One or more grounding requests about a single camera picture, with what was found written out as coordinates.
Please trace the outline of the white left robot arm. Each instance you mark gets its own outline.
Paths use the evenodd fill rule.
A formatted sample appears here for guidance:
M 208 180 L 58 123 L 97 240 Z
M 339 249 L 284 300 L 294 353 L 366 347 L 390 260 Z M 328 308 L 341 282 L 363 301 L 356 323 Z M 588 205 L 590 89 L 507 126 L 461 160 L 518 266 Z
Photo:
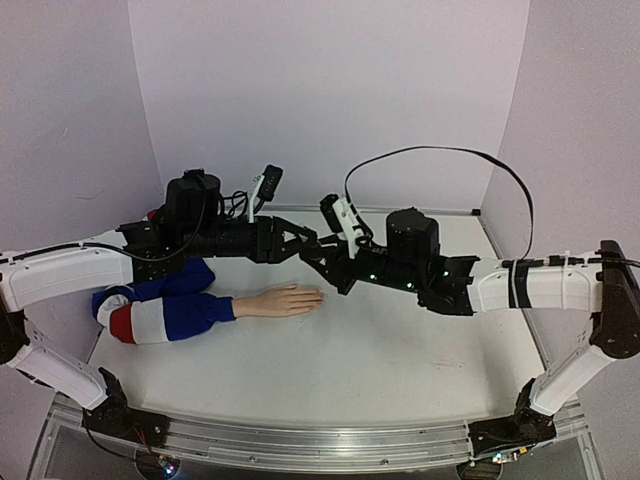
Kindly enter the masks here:
M 1 362 L 66 395 L 116 437 L 131 433 L 133 411 L 117 378 L 57 348 L 28 324 L 24 309 L 42 300 L 112 284 L 157 280 L 188 257 L 247 258 L 279 264 L 317 239 L 306 227 L 252 211 L 224 211 L 218 177 L 188 170 L 169 182 L 152 220 L 123 224 L 74 242 L 1 256 Z

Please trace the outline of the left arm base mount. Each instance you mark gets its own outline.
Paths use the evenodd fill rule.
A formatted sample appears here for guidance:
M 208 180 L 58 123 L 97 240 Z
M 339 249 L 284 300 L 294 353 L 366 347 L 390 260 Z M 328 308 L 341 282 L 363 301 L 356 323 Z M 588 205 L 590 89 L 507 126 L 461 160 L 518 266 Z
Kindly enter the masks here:
M 106 399 L 83 412 L 82 426 L 91 433 L 137 442 L 151 448 L 166 443 L 170 419 L 163 414 L 133 408 L 114 374 L 103 367 L 98 372 L 106 385 Z

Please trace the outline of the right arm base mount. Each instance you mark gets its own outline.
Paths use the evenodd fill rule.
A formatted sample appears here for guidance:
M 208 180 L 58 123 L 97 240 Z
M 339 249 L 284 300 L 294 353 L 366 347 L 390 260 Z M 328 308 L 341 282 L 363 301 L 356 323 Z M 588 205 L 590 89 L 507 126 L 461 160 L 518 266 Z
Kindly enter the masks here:
M 530 380 L 523 387 L 511 415 L 475 421 L 469 425 L 468 437 L 475 459 L 534 447 L 556 438 L 553 416 L 541 414 L 531 407 L 533 382 Z

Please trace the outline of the mannequin hand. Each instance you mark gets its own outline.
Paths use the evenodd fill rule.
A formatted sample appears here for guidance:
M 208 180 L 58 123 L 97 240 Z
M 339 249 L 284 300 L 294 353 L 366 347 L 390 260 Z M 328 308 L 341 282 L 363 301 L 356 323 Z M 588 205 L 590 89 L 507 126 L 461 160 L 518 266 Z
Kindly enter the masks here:
M 311 313 L 321 307 L 324 301 L 325 295 L 317 288 L 287 285 L 254 296 L 234 298 L 232 310 L 236 319 L 288 318 Z

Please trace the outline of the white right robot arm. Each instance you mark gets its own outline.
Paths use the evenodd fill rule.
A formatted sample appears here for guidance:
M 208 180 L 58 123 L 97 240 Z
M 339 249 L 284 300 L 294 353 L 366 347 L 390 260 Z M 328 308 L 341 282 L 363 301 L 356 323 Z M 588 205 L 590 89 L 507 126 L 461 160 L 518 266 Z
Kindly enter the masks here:
M 596 374 L 639 353 L 639 284 L 619 245 L 594 253 L 541 259 L 447 257 L 439 224 L 415 208 L 386 218 L 386 243 L 376 245 L 352 207 L 323 212 L 332 234 L 300 257 L 338 293 L 358 281 L 416 294 L 419 306 L 445 316 L 503 310 L 558 309 L 589 313 L 573 349 L 521 391 L 515 415 L 553 416 Z

